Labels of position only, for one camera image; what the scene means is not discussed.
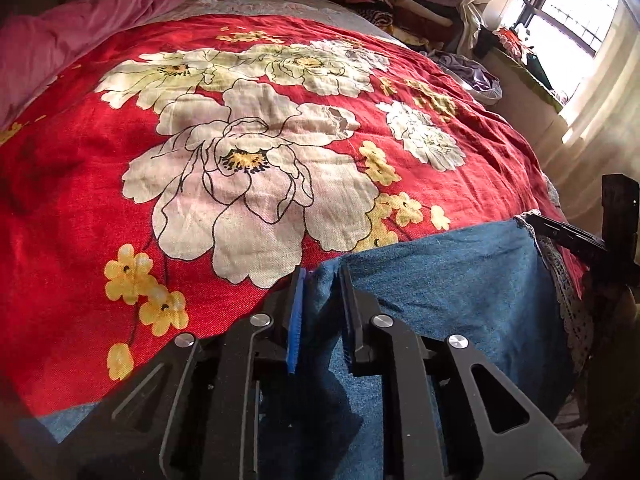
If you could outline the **blue denim pants lace trim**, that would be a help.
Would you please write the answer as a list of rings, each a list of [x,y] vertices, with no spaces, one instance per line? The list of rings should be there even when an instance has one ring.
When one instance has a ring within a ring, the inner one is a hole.
[[[341,266],[371,375],[347,368]],[[306,271],[296,371],[288,288],[227,333],[175,336],[91,408],[46,416],[70,479],[578,479],[553,425],[574,361],[562,258],[524,217]]]

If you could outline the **red floral blanket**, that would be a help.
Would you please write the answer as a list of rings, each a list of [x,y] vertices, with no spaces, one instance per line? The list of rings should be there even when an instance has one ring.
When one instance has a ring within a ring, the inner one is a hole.
[[[98,400],[296,266],[538,209],[527,141],[433,61],[289,16],[120,32],[1,131],[1,376]]]

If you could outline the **clutter on window sill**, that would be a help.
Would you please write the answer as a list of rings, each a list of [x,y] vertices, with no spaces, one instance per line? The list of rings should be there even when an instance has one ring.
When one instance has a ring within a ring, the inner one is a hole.
[[[563,103],[553,90],[538,56],[530,47],[526,47],[512,29],[480,28],[472,53],[478,60],[484,60],[490,52],[498,55],[501,62],[539,99],[551,105],[557,113],[563,109]]]

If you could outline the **window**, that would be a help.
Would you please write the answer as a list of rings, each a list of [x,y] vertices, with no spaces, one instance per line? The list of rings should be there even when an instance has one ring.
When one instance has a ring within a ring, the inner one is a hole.
[[[521,11],[514,27],[532,30],[535,18],[551,26],[592,58],[610,29],[620,0],[518,0]]]

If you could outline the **pile of folded clothes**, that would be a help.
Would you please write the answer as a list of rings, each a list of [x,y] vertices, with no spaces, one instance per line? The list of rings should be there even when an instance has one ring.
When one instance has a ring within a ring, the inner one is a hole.
[[[463,34],[457,0],[334,0],[413,50],[454,52]]]

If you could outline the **beige lace bed sheet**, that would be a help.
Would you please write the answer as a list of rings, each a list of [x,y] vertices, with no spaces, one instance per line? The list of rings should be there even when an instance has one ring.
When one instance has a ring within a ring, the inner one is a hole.
[[[149,24],[179,21],[208,14],[281,15],[304,18],[351,32],[361,32],[402,46],[399,40],[383,32],[355,11],[329,0],[186,0],[174,10],[152,18]]]

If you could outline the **pink quilt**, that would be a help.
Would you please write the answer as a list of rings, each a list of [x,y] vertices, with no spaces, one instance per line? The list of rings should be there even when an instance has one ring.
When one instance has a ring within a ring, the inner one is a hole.
[[[151,21],[186,0],[68,0],[1,26],[1,125],[11,122],[65,67],[116,32]]]

